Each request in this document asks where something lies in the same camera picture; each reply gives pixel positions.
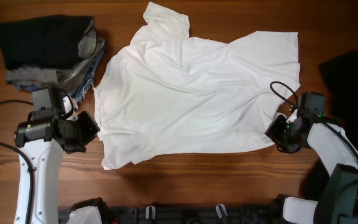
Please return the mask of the white t-shirt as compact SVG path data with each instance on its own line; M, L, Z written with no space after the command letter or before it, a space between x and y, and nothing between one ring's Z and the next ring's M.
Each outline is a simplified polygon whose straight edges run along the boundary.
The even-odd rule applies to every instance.
M192 37L187 15L153 2L143 17L94 89L104 169L271 146L265 131L300 86L297 33L256 31L226 44Z

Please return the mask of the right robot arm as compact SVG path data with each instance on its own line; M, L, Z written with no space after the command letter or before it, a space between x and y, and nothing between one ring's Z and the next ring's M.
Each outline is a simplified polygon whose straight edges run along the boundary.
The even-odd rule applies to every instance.
M329 179L320 198L285 197L280 218L287 223L358 223L358 152L344 130L324 120L324 95L304 93L287 118L278 115L266 135L280 152L316 151Z

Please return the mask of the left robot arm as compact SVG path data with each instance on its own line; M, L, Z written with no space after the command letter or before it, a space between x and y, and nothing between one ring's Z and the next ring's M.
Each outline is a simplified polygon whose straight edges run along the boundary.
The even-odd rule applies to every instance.
M68 93L56 87L32 92L34 110L14 133L20 181L15 223L58 223L58 176L64 154L85 152L99 132L87 112L76 114Z

